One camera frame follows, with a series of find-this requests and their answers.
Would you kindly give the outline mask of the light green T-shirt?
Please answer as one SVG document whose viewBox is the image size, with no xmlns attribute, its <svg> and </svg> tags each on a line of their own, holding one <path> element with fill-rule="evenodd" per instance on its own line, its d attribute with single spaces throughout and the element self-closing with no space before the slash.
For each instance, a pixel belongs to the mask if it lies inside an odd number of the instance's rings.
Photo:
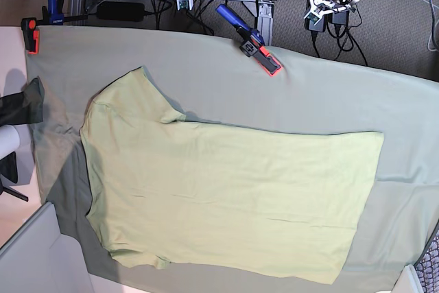
<svg viewBox="0 0 439 293">
<path fill-rule="evenodd" d="M 126 267 L 195 263 L 331 284 L 347 259 L 384 135 L 284 134 L 187 121 L 143 69 L 89 104 L 87 215 Z"/>
</svg>

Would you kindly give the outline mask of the grey-green table cloth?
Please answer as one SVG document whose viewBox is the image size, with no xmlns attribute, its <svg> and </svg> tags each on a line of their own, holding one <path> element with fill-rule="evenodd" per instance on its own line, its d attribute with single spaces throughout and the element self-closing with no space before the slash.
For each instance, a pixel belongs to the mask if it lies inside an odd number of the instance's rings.
<svg viewBox="0 0 439 293">
<path fill-rule="evenodd" d="M 155 30 L 54 26 L 40 29 L 29 78 L 45 90 L 33 126 L 40 196 L 60 230 L 82 246 L 88 271 L 148 292 L 378 292 L 392 289 L 438 222 L 438 84 L 389 71 L 271 47 L 283 70 L 270 77 L 229 39 Z M 215 266 L 125 268 L 86 220 L 91 192 L 79 130 L 89 101 L 143 67 L 192 121 L 304 134 L 379 131 L 377 180 L 348 259 L 332 285 L 275 279 Z"/>
</svg>

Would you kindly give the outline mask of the blue orange bar clamp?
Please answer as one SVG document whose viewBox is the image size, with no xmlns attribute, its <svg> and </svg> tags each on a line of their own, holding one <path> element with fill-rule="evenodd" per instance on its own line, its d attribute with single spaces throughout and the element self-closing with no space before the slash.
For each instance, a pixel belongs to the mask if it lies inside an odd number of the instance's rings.
<svg viewBox="0 0 439 293">
<path fill-rule="evenodd" d="M 251 28 L 237 13 L 225 4 L 220 4 L 216 12 L 230 23 L 243 39 L 240 50 L 249 58 L 254 58 L 269 76 L 275 76 L 283 66 L 265 48 L 265 41 L 261 33 Z"/>
</svg>

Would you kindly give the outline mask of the black power brick pair left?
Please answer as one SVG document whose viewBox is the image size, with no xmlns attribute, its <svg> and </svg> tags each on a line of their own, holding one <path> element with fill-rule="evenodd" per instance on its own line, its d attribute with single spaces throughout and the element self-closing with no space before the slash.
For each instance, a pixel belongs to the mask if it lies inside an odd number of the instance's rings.
<svg viewBox="0 0 439 293">
<path fill-rule="evenodd" d="M 305 18 L 305 29 L 310 32 L 325 32 L 326 21 L 325 16 L 319 19 L 317 16 L 311 13 Z"/>
</svg>

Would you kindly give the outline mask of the black power brick pair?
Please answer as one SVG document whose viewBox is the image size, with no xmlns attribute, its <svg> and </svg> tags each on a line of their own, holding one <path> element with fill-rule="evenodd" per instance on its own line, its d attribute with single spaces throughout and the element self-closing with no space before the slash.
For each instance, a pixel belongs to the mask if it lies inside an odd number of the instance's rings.
<svg viewBox="0 0 439 293">
<path fill-rule="evenodd" d="M 310 32 L 325 32 L 326 21 L 325 16 L 319 19 L 317 16 L 311 13 L 305 18 L 305 29 Z"/>
<path fill-rule="evenodd" d="M 349 24 L 349 11 L 344 11 L 340 13 L 333 13 L 331 15 L 331 23 L 333 25 L 341 25 L 341 26 L 348 26 Z"/>
</svg>

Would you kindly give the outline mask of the black power brick pair right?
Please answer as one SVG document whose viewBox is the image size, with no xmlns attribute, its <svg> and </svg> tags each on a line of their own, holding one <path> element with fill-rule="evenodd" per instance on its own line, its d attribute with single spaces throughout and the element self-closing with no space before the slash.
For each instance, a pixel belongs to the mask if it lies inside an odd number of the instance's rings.
<svg viewBox="0 0 439 293">
<path fill-rule="evenodd" d="M 344 11 L 340 13 L 333 13 L 331 15 L 331 23 L 333 25 L 341 25 L 341 26 L 348 26 L 349 24 L 349 11 Z"/>
</svg>

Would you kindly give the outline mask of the dark cloth hanging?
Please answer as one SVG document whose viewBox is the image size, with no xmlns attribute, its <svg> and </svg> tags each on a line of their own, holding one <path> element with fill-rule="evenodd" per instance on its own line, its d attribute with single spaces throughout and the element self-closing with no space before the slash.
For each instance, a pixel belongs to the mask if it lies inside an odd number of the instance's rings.
<svg viewBox="0 0 439 293">
<path fill-rule="evenodd" d="M 1 126 L 37 124 L 43 121 L 45 90 L 40 78 L 34 78 L 20 93 L 1 98 Z"/>
</svg>

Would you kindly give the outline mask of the white cylinder roll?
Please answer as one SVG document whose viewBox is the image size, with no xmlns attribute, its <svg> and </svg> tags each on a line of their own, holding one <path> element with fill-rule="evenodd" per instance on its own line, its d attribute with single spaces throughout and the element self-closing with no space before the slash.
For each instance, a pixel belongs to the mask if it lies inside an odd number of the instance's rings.
<svg viewBox="0 0 439 293">
<path fill-rule="evenodd" d="M 15 152 L 21 144 L 20 135 L 14 126 L 4 125 L 0 128 L 0 159 Z"/>
</svg>

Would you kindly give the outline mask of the grey white bin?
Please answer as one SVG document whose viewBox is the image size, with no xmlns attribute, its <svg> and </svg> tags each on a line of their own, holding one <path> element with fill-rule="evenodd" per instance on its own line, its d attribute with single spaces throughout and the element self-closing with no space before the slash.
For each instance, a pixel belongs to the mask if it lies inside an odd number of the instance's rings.
<svg viewBox="0 0 439 293">
<path fill-rule="evenodd" d="M 80 243 L 60 232 L 52 203 L 1 247 L 2 292 L 93 292 Z"/>
</svg>

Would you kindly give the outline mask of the patterned chair corner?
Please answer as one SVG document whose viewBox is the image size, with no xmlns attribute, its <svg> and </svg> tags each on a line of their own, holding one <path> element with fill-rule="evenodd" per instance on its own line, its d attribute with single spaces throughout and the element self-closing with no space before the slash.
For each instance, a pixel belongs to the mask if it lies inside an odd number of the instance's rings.
<svg viewBox="0 0 439 293">
<path fill-rule="evenodd" d="M 429 238 L 414 268 L 423 292 L 438 293 L 438 227 Z"/>
</svg>

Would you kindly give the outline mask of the aluminium frame post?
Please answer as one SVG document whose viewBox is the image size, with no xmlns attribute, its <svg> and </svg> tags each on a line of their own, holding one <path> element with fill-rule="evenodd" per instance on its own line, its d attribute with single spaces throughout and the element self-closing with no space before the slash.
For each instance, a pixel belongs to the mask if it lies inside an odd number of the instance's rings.
<svg viewBox="0 0 439 293">
<path fill-rule="evenodd" d="M 265 45 L 272 44 L 274 3 L 276 0 L 257 0 L 257 29 L 261 33 Z"/>
</svg>

